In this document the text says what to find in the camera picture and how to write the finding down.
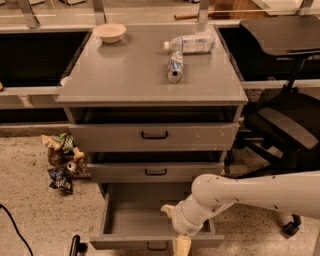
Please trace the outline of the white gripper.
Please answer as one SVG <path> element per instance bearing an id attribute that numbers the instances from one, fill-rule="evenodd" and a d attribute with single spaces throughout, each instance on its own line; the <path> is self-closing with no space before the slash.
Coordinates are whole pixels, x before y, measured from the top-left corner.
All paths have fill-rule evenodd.
<path id="1" fill-rule="evenodd" d="M 191 248 L 191 238 L 203 226 L 201 207 L 195 200 L 180 201 L 175 207 L 165 204 L 161 211 L 172 219 L 173 228 L 180 234 L 173 239 L 174 256 L 188 256 Z"/>

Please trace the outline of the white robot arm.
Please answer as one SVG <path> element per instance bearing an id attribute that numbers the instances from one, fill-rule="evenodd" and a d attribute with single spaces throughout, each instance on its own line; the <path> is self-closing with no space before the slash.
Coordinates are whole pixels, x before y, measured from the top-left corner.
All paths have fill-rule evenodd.
<path id="1" fill-rule="evenodd" d="M 320 173 L 317 171 L 226 178 L 213 174 L 196 177 L 191 194 L 177 205 L 165 204 L 161 211 L 172 220 L 178 236 L 173 239 L 174 256 L 187 256 L 191 237 L 203 223 L 233 204 L 320 218 Z"/>

